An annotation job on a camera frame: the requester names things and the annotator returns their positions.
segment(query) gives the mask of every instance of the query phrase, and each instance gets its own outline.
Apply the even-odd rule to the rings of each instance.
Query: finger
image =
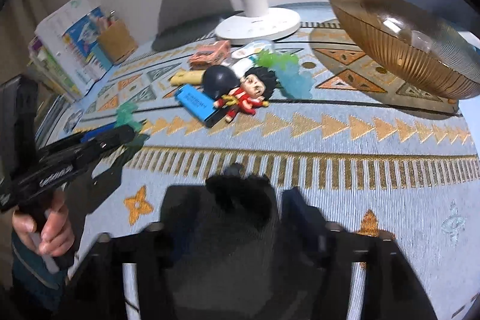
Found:
[[[42,241],[52,241],[61,232],[67,219],[67,205],[63,205],[58,211],[51,211],[42,229]]]
[[[74,236],[70,236],[60,247],[56,250],[52,251],[52,257],[62,256],[70,249],[70,247],[74,244],[75,238]]]
[[[23,214],[19,211],[14,211],[11,217],[11,225],[14,227],[16,233],[30,233],[35,232],[37,224],[29,214]]]
[[[28,214],[21,214],[15,211],[11,217],[11,225],[22,243],[25,244],[29,250],[37,252],[37,248],[30,237],[30,233],[37,229],[37,224],[33,218]]]
[[[50,206],[52,211],[59,211],[64,203],[65,203],[65,193],[63,192],[63,190],[60,190],[60,189],[55,190],[55,192],[53,193],[52,204]]]
[[[65,243],[70,237],[74,238],[73,231],[71,230],[70,221],[67,221],[62,231],[55,236],[51,241],[42,241],[38,246],[38,251],[41,255],[51,254],[57,250],[63,243]]]

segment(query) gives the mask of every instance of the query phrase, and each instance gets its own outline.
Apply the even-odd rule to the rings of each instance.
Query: white lamp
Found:
[[[276,40],[288,36],[300,27],[298,13],[268,7],[267,0],[242,0],[244,12],[221,22],[215,34],[233,45],[244,45],[254,40]]]

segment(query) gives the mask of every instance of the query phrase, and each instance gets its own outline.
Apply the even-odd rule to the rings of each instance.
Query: ribbed glass bowl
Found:
[[[350,38],[403,80],[450,99],[480,95],[480,55],[445,20],[402,0],[330,0]]]

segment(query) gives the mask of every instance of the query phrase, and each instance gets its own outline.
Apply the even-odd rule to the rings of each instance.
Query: book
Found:
[[[28,45],[30,60],[35,66],[61,88],[57,93],[68,96],[69,100],[80,100],[83,95],[71,78],[65,73],[51,53],[45,48],[38,37],[35,37]]]
[[[97,6],[92,5],[89,0],[71,0],[42,20],[35,29],[35,34],[82,96],[93,86],[94,72],[88,67],[81,52],[73,50],[65,43],[63,36],[71,26]]]
[[[95,80],[101,79],[112,67],[108,60],[105,62],[104,59],[99,58],[97,50],[94,51],[98,46],[97,37],[100,34],[98,25],[102,19],[105,17],[100,8],[96,7],[63,34],[63,41],[69,45],[77,57],[81,58],[87,72]]]
[[[56,83],[56,81],[50,79],[45,74],[44,70],[39,68],[33,60],[30,60],[30,62],[27,64],[25,74],[31,79],[41,83],[48,91],[63,96],[67,102],[75,102],[75,99],[71,97],[71,95],[69,95],[68,92],[66,92],[66,90],[64,90],[58,83]]]

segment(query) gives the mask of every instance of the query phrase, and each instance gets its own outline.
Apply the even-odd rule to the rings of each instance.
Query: patterned tablecloth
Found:
[[[295,53],[302,69],[311,72],[311,100],[292,101],[275,91],[271,105],[255,116],[204,128],[178,106],[169,78],[188,69],[195,49],[214,41],[210,34],[163,53],[143,45],[67,110],[50,142],[65,135],[67,118],[80,108],[85,114],[76,131],[114,121],[116,108],[129,100],[137,103],[134,116],[146,120],[142,132],[149,135],[124,165],[118,189],[86,217],[80,258],[100,232],[127,235],[156,221],[168,185],[200,184],[242,162],[248,171],[269,176],[277,195],[300,186],[309,204],[349,231],[394,234],[438,318],[462,318],[480,290],[474,256],[480,247],[475,228],[480,166],[458,103],[381,67],[347,36],[328,7],[300,13],[312,22],[302,22],[276,48]],[[102,160],[94,175],[122,152]],[[354,272],[351,319],[362,305],[364,276],[360,266]],[[133,284],[126,286],[135,306]]]

